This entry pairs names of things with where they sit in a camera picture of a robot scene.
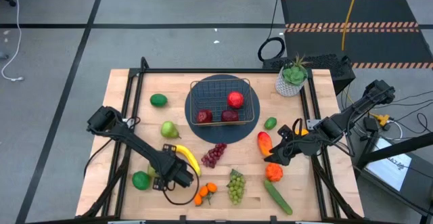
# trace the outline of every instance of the floor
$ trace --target floor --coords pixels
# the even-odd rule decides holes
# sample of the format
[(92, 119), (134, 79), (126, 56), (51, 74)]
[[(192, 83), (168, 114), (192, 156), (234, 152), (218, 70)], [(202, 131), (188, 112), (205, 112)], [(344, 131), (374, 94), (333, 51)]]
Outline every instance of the floor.
[[(431, 0), (408, 2), (418, 23), (430, 24), (426, 28), (431, 28)], [(74, 216), (93, 139), (85, 131), (85, 121), (102, 103), (110, 69), (137, 67), (143, 55), (153, 68), (260, 68), (256, 52), (268, 35), (266, 24), (271, 21), (275, 0), (94, 3), (95, 0), (20, 0), (20, 23), (25, 28), (20, 52), (6, 73), (25, 80), (0, 80), (2, 223), (15, 223), (17, 217), (20, 223)], [(0, 1), (0, 50), (8, 54), (15, 51), (18, 30), (3, 24), (15, 22), (16, 9)], [(283, 24), (280, 4), (275, 23)], [(274, 29), (273, 36), (281, 32)], [(433, 47), (433, 30), (422, 32)], [(277, 52), (278, 47), (269, 46), (264, 57)], [(373, 79), (384, 79), (395, 86), (397, 98), (422, 93), (428, 87), (419, 85), (433, 83), (433, 71), (429, 69), (357, 69), (355, 74), (357, 79), (349, 91), (354, 99)], [(431, 94), (413, 102), (430, 98)], [(388, 107), (378, 112), (398, 117), (410, 110)], [(433, 118), (431, 109), (422, 112)], [(405, 124), (421, 128), (416, 116), (407, 118)], [(410, 136), (410, 132), (405, 132), (405, 137)], [(359, 151), (361, 144), (356, 145)], [(41, 153), (47, 157), (46, 162), (38, 162)], [(416, 154), (433, 163), (433, 148)], [(37, 171), (32, 180), (36, 165), (43, 171)], [(419, 221), (419, 214), (376, 186), (362, 178), (358, 184), (366, 217), (404, 223)]]

